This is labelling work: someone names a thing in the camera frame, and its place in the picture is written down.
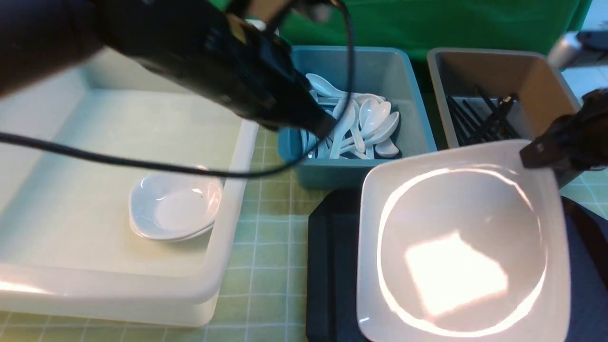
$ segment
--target square white bowl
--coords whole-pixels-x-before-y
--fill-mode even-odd
[[[389,341],[563,341],[570,262],[558,185],[510,140],[383,164],[365,179],[357,316]]]

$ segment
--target gray plastic container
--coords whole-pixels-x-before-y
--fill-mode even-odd
[[[347,50],[342,46],[296,46],[292,59],[304,74],[321,75],[339,89],[345,88]],[[424,110],[412,65],[405,53],[385,47],[357,47],[354,91],[384,96],[401,113],[401,123],[392,136],[402,157],[437,150]],[[302,154],[300,133],[282,130],[278,152],[284,160]],[[307,189],[344,189],[358,187],[367,173],[386,159],[307,159],[295,172]]]
[[[478,96],[479,85],[493,99],[512,92],[519,101],[507,116],[522,138],[533,140],[564,114],[573,114],[580,104],[561,73],[541,54],[483,49],[433,49],[427,56],[439,114],[450,148],[459,147],[446,96],[462,106],[467,99],[482,118],[490,109]],[[579,173],[558,175],[563,186]]]

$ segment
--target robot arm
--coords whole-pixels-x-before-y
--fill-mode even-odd
[[[322,2],[298,5],[321,17]],[[335,120],[309,96],[290,47],[242,19],[285,5],[235,0],[224,13],[205,0],[2,0],[0,97],[107,45],[245,119],[325,136]]]
[[[608,31],[566,33],[548,56],[556,68],[608,65]],[[608,89],[586,94],[578,113],[564,113],[520,151],[529,169],[551,167],[558,175],[608,166]]]

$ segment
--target green cutting mat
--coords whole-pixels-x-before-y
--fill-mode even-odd
[[[260,130],[254,167],[280,163]],[[247,183],[215,316],[201,329],[0,312],[0,342],[305,342],[308,215],[326,192],[292,172]],[[585,173],[562,194],[606,217],[608,173]]]

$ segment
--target white plastic tray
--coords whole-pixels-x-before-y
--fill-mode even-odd
[[[111,77],[120,85],[126,76]],[[143,88],[171,89],[151,81]],[[3,101],[0,111],[2,130],[232,170],[249,168],[257,134],[256,124],[200,96],[89,89],[80,71]],[[129,228],[128,194],[146,170],[6,146],[0,161],[0,310],[186,326],[211,319],[245,181],[225,182],[209,234],[168,244]]]

